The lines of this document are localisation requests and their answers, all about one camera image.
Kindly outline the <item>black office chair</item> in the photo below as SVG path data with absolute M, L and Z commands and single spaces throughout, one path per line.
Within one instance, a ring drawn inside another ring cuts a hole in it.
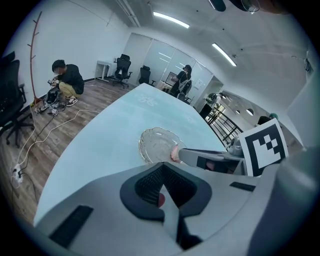
M 148 66 L 143 65 L 140 68 L 140 77 L 138 79 L 139 84 L 148 84 L 152 87 L 154 87 L 154 83 L 156 82 L 155 80 L 152 80 L 150 83 L 150 76 L 151 76 L 151 71 Z
M 116 59 L 116 70 L 112 81 L 113 86 L 119 84 L 122 85 L 123 89 L 125 86 L 129 88 L 129 84 L 125 83 L 124 80 L 128 80 L 131 77 L 132 71 L 129 71 L 130 66 L 131 61 L 128 55 L 122 54 Z
M 24 113 L 24 104 L 27 102 L 24 84 L 18 81 L 20 61 L 16 59 L 15 52 L 0 59 L 0 136 L 7 130 L 6 144 L 10 144 L 10 136 L 15 134 L 15 145 L 19 148 L 19 130 L 22 127 L 35 129 L 32 123 L 25 123 L 31 114 L 20 118 Z

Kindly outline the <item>table with light blue cloth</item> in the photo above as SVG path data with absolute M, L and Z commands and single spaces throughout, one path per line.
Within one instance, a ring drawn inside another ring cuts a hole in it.
M 225 150 L 192 106 L 139 85 L 101 111 L 67 146 L 45 183 L 33 223 L 87 183 L 143 165 L 139 139 L 155 127 L 173 132 L 189 149 Z

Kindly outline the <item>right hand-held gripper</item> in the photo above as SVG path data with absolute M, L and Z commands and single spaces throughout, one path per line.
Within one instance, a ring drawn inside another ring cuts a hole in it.
M 287 144 L 277 119 L 240 133 L 226 151 L 182 148 L 179 159 L 191 167 L 224 174 L 259 177 L 263 170 L 289 156 Z

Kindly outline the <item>small white desk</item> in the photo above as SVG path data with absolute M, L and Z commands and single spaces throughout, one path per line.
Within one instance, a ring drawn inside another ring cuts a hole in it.
M 98 60 L 96 63 L 94 79 L 109 82 L 114 78 L 117 64 L 115 62 Z

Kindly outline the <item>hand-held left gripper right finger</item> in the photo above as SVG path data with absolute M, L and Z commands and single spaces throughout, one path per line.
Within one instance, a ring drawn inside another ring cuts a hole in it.
M 162 164 L 165 203 L 162 256 L 247 256 L 255 216 L 238 220 L 253 192 L 233 183 L 257 185 L 254 178 Z

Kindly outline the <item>white power strip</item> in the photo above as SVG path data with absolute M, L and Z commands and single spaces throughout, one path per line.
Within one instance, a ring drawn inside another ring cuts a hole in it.
M 12 171 L 11 184 L 14 189 L 18 189 L 22 184 L 22 182 L 23 182 L 23 175 L 21 172 L 21 166 L 19 163 L 17 163 Z

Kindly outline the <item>pile of equipment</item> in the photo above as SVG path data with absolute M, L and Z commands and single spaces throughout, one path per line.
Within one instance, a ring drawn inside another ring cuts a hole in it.
M 66 109 L 67 102 L 61 98 L 61 91 L 57 88 L 50 89 L 44 96 L 42 105 L 35 107 L 36 114 L 47 111 L 48 115 L 57 116 L 59 112 Z

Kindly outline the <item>reddish wooden coat rack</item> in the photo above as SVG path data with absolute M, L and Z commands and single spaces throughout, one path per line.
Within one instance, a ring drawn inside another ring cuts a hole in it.
M 39 34 L 39 32 L 37 32 L 37 28 L 38 28 L 38 24 L 40 21 L 40 18 L 42 16 L 42 11 L 40 11 L 38 17 L 36 20 L 33 20 L 34 22 L 34 29 L 33 29 L 33 33 L 32 33 L 32 38 L 31 38 L 31 43 L 27 44 L 30 47 L 30 54 L 29 54 L 29 71 L 30 71 L 30 81 L 31 81 L 31 87 L 32 87 L 32 93 L 33 93 L 33 101 L 31 103 L 31 106 L 35 106 L 37 105 L 39 102 L 41 102 L 42 100 L 37 97 L 36 95 L 36 90 L 35 90 L 35 85 L 34 85 L 34 78 L 33 78 L 33 59 L 36 57 L 36 55 L 34 54 L 34 43 L 35 43 L 35 37 L 36 35 Z

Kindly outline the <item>clear glass plate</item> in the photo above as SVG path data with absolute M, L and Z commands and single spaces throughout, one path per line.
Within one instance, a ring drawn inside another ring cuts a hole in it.
M 174 162 L 171 152 L 175 146 L 179 150 L 186 148 L 175 133 L 161 127 L 146 129 L 138 141 L 139 152 L 147 164 Z

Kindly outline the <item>long ceiling light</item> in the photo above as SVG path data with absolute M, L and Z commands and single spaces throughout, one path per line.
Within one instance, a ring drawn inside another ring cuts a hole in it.
M 162 19 L 165 19 L 165 20 L 168 20 L 168 21 L 170 21 L 170 22 L 173 22 L 173 23 L 175 23 L 175 24 L 178 24 L 178 25 L 180 25 L 180 26 L 182 26 L 182 27 L 184 27 L 184 28 L 186 28 L 186 29 L 188 29 L 189 27 L 190 27 L 190 25 L 189 24 L 187 24 L 187 23 L 185 23 L 185 22 L 182 22 L 182 21 L 180 21 L 180 20 L 178 20 L 178 19 L 176 19 L 176 18 L 173 18 L 173 17 L 171 17 L 171 16 L 168 16 L 168 15 L 165 15 L 165 14 L 162 14 L 162 13 L 159 13 L 159 12 L 153 12 L 153 15 L 155 16 L 155 17 L 158 17 L 158 18 L 162 18 Z
M 236 67 L 237 64 L 230 58 L 230 56 L 217 44 L 213 43 L 212 46 L 233 66 Z

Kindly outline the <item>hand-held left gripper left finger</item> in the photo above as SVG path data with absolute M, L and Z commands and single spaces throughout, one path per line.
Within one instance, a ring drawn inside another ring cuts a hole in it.
M 97 178 L 51 208 L 35 228 L 51 238 L 78 206 L 92 212 L 67 246 L 80 256 L 175 256 L 183 250 L 159 221 L 142 220 L 123 205 L 122 184 L 129 178 L 155 167 L 142 165 Z

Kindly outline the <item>black metal railing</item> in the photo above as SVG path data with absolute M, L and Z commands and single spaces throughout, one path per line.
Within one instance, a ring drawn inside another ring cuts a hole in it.
M 205 120 L 225 147 L 243 132 L 238 125 L 216 107 L 210 111 Z

